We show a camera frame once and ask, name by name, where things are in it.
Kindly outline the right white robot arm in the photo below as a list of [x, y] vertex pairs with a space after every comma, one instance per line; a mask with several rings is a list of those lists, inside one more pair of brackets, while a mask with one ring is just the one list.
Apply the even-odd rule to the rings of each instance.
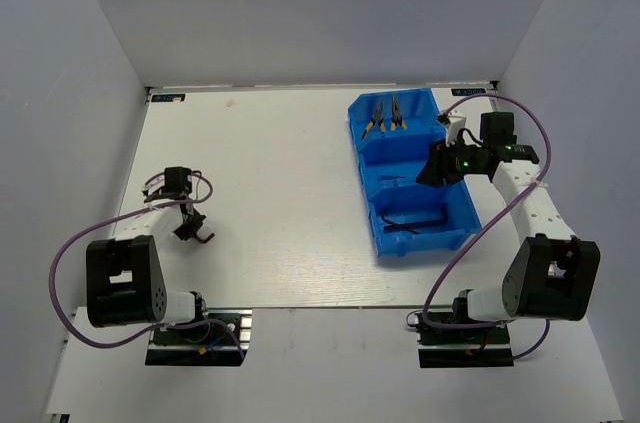
[[534, 148], [520, 144], [510, 112], [484, 113], [480, 138], [465, 143], [464, 116], [442, 114], [443, 139], [433, 143], [419, 184], [442, 187], [484, 175], [506, 203], [520, 248], [505, 276], [486, 289], [462, 291], [449, 327], [472, 342], [488, 326], [521, 318], [579, 321], [588, 308], [600, 262], [593, 241], [582, 240], [559, 215]]

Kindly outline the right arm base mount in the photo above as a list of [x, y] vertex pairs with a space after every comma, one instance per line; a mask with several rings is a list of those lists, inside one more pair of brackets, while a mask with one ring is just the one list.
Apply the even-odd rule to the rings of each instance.
[[417, 335], [421, 369], [498, 368], [514, 365], [506, 327], [471, 330], [434, 328], [423, 322], [421, 311], [406, 317]]

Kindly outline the thin dark hex key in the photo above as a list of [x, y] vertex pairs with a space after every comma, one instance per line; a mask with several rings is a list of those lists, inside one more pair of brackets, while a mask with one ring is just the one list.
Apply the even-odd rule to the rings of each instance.
[[420, 234], [416, 225], [406, 223], [390, 223], [384, 226], [385, 232], [408, 232], [410, 234]]

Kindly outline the yellow needle-nose pliers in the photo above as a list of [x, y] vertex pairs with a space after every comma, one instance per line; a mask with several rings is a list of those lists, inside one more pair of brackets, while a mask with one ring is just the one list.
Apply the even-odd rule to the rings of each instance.
[[403, 117], [403, 114], [401, 112], [399, 100], [398, 100], [398, 97], [397, 97], [396, 94], [393, 94], [391, 96], [391, 107], [392, 107], [391, 130], [392, 131], [396, 131], [398, 128], [400, 128], [402, 130], [406, 130], [407, 129], [407, 124], [404, 121], [404, 117]]
[[367, 138], [375, 127], [378, 127], [380, 132], [386, 131], [384, 122], [384, 101], [382, 99], [378, 99], [375, 102], [372, 117], [364, 129], [361, 139], [364, 140]]

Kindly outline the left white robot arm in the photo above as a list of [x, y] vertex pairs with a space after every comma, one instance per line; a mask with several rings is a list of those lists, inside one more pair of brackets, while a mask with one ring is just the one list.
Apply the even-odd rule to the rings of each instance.
[[86, 249], [87, 311], [95, 327], [130, 324], [177, 324], [188, 341], [199, 342], [211, 330], [211, 317], [196, 291], [166, 288], [159, 251], [172, 236], [208, 243], [206, 216], [190, 202], [202, 173], [168, 167], [143, 186], [145, 212], [132, 218], [113, 237]]

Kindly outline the large red hex key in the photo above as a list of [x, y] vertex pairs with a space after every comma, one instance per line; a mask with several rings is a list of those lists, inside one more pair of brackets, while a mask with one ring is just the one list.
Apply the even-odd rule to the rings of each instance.
[[[443, 224], [447, 223], [448, 220], [449, 220], [449, 212], [448, 212], [446, 206], [442, 206], [440, 208], [440, 210], [441, 210], [441, 216], [439, 218], [432, 219], [432, 220], [421, 220], [421, 221], [404, 222], [404, 223], [416, 225], [417, 228], [425, 228], [425, 227], [433, 227], [433, 226], [443, 225]], [[391, 220], [387, 216], [386, 211], [382, 212], [381, 219], [382, 219], [382, 221], [384, 223], [386, 223], [386, 225], [390, 224], [390, 223], [399, 223], [399, 222], [396, 222], [394, 220]]]

